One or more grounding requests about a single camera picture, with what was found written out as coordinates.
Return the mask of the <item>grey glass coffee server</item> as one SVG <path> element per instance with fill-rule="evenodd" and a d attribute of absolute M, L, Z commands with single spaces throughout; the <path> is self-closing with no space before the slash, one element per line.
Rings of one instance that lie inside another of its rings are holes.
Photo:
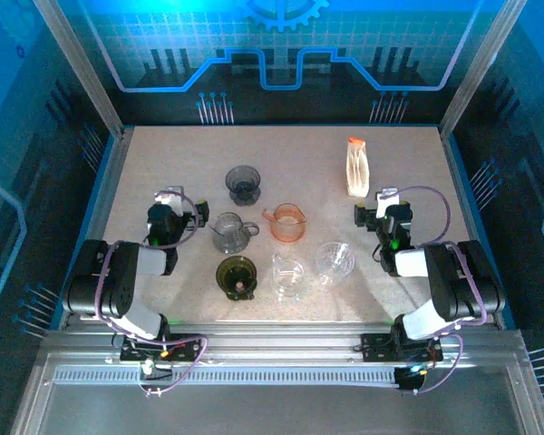
<path fill-rule="evenodd" d="M 260 232 L 256 223 L 245 222 L 233 212 L 220 214 L 209 228 L 212 230 L 214 246 L 224 254 L 237 254 L 243 251 L 250 239 Z"/>

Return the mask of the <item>clear coffee dripper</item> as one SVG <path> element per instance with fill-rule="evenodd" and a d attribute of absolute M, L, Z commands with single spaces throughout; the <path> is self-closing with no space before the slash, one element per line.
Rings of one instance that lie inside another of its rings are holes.
<path fill-rule="evenodd" d="M 355 255 L 349 244 L 328 242 L 316 250 L 318 283 L 323 287 L 341 284 L 355 267 Z"/>

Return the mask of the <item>smoke grey coffee dripper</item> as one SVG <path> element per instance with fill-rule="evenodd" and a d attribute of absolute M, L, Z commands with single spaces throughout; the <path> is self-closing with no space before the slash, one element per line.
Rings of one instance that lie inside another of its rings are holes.
<path fill-rule="evenodd" d="M 252 206 L 260 196 L 260 175 L 248 165 L 232 168 L 225 177 L 229 197 L 237 206 Z"/>

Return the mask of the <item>olive green coffee dripper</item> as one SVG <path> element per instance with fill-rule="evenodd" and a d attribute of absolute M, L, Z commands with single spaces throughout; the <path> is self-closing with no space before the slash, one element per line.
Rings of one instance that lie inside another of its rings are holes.
<path fill-rule="evenodd" d="M 257 268 L 246 256 L 231 256 L 219 264 L 216 282 L 231 301 L 253 300 L 257 288 Z"/>

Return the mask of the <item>orange coffee server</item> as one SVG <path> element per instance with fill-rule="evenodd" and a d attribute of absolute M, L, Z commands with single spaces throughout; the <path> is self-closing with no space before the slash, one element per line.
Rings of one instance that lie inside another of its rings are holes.
<path fill-rule="evenodd" d="M 306 217 L 293 203 L 280 204 L 271 211 L 264 209 L 262 217 L 268 222 L 271 235 L 283 243 L 296 242 L 306 231 Z"/>

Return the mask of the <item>clear coffee server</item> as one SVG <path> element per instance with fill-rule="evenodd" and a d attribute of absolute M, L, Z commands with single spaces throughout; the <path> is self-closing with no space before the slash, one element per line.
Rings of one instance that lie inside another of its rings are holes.
<path fill-rule="evenodd" d="M 298 300 L 303 289 L 305 271 L 292 257 L 272 256 L 272 286 L 278 301 Z"/>

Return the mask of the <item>black electronics box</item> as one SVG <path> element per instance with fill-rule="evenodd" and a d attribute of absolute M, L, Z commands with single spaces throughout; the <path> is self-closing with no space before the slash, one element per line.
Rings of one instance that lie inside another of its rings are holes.
<path fill-rule="evenodd" d="M 395 367 L 393 370 L 394 383 L 402 392 L 419 391 L 425 384 L 425 378 L 429 368 L 426 365 L 417 364 L 405 367 Z"/>

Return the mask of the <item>grey metal front tray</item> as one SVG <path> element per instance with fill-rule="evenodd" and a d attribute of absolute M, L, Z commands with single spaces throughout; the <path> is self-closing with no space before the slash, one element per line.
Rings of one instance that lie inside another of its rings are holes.
<path fill-rule="evenodd" d="M 544 400 L 524 366 L 431 372 L 432 391 L 362 384 L 240 384 L 200 367 L 149 397 L 134 371 L 48 362 L 5 435 L 544 435 Z"/>

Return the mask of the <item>table side rail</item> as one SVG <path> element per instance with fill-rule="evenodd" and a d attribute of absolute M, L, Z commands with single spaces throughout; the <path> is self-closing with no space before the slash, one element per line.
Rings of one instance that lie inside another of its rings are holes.
<path fill-rule="evenodd" d="M 451 133 L 447 138 L 442 139 L 442 145 L 445 151 L 446 159 L 452 174 L 452 180 L 456 189 L 456 194 L 461 206 L 461 213 L 471 239 L 477 239 L 488 258 L 491 269 L 497 277 L 502 293 L 507 296 L 504 289 L 499 269 L 495 257 L 491 251 L 491 245 L 481 219 L 481 212 L 474 199 L 473 190 L 470 184 L 470 177 L 465 168 L 459 146 Z"/>
<path fill-rule="evenodd" d="M 61 295 L 63 295 L 66 286 L 70 283 L 73 267 L 83 242 L 86 239 L 103 239 L 134 130 L 133 125 L 128 125 L 124 128 L 120 139 L 111 136 L 107 142 L 92 186 L 92 193 L 85 210 L 71 261 L 63 280 Z"/>

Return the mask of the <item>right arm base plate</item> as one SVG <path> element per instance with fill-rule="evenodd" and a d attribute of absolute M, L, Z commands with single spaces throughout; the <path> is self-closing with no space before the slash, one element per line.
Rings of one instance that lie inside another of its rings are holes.
<path fill-rule="evenodd" d="M 441 345 L 433 339 L 413 341 L 393 338 L 388 333 L 364 333 L 355 348 L 365 363 L 438 363 L 443 361 Z"/>

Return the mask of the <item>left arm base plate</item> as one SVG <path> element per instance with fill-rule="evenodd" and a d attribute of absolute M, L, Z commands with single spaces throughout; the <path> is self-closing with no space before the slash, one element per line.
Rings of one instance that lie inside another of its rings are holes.
<path fill-rule="evenodd" d="M 157 345 L 142 343 L 125 337 L 122 341 L 120 361 L 143 363 L 153 362 L 193 362 L 201 349 L 201 340 L 193 340 L 177 345 Z"/>

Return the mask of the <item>aluminium mounting rail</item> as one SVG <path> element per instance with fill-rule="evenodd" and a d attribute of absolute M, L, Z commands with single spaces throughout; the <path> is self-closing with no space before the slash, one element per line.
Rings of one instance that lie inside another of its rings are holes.
<path fill-rule="evenodd" d="M 361 334 L 388 334 L 388 324 L 216 322 L 174 324 L 175 334 L 204 334 L 205 366 L 359 366 L 354 346 Z M 442 367 L 509 367 L 529 363 L 521 332 L 493 324 L 464 326 L 457 338 L 443 337 Z M 105 325 L 79 321 L 50 332 L 42 341 L 36 366 L 56 364 L 116 365 L 120 337 Z"/>

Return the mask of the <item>aluminium frame post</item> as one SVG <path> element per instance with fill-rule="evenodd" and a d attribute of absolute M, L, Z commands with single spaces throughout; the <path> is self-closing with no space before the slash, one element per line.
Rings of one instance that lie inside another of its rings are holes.
<path fill-rule="evenodd" d="M 121 119 L 58 1 L 33 0 L 33 3 L 86 91 L 94 108 L 99 113 L 104 125 L 113 138 L 120 140 L 124 133 Z"/>
<path fill-rule="evenodd" d="M 528 0 L 504 0 L 500 11 L 482 40 L 480 48 L 473 57 L 460 86 L 442 117 L 440 123 L 440 138 L 442 141 L 449 139 L 483 78 L 495 62 L 500 49 L 518 21 L 527 2 Z"/>

